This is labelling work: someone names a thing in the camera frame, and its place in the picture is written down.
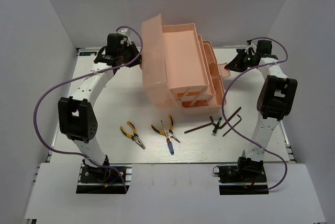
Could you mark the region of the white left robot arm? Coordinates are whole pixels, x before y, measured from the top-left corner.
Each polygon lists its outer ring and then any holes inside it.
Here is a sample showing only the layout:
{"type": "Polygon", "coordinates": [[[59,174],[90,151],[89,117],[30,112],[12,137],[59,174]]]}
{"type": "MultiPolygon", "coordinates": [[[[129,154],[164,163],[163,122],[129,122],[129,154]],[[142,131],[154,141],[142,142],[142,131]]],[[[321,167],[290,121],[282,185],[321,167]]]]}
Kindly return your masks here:
{"type": "Polygon", "coordinates": [[[128,28],[118,29],[107,36],[107,45],[100,49],[91,69],[91,76],[69,97],[62,97],[58,102],[60,131],[85,155],[84,164],[94,167],[93,176],[100,182],[110,177],[107,155],[101,150],[96,139],[98,122],[93,110],[94,104],[114,77],[116,70],[104,69],[125,65],[130,67],[141,63],[141,54],[135,43],[130,40],[128,28]]]}

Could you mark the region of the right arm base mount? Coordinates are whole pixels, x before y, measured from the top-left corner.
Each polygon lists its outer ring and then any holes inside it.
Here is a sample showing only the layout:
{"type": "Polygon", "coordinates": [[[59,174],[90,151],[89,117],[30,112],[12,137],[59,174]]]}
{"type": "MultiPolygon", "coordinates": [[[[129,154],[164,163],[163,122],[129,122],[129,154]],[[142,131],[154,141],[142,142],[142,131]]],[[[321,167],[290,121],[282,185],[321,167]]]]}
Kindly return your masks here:
{"type": "Polygon", "coordinates": [[[269,193],[263,161],[239,157],[236,165],[214,166],[220,195],[265,195],[269,193]]]}

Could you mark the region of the pink plastic toolbox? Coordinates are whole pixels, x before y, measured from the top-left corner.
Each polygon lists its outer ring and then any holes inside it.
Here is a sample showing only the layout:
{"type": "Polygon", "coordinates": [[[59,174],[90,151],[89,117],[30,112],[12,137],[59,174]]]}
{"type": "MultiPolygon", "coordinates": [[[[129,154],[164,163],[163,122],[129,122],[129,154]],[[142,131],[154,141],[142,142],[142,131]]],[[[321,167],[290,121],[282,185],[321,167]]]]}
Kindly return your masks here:
{"type": "Polygon", "coordinates": [[[158,108],[186,115],[217,114],[226,103],[223,79],[230,76],[219,63],[210,41],[196,25],[163,25],[157,15],[141,26],[142,84],[158,108]]]}

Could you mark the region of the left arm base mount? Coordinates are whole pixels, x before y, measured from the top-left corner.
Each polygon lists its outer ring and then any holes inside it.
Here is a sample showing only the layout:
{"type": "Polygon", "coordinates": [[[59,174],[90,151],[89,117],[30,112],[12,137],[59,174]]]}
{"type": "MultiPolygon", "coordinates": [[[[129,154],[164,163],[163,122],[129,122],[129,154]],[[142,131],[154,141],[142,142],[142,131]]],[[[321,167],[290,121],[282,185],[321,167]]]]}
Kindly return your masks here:
{"type": "Polygon", "coordinates": [[[131,181],[131,165],[115,166],[102,171],[99,167],[81,165],[77,194],[123,195],[127,193],[131,181]]]}

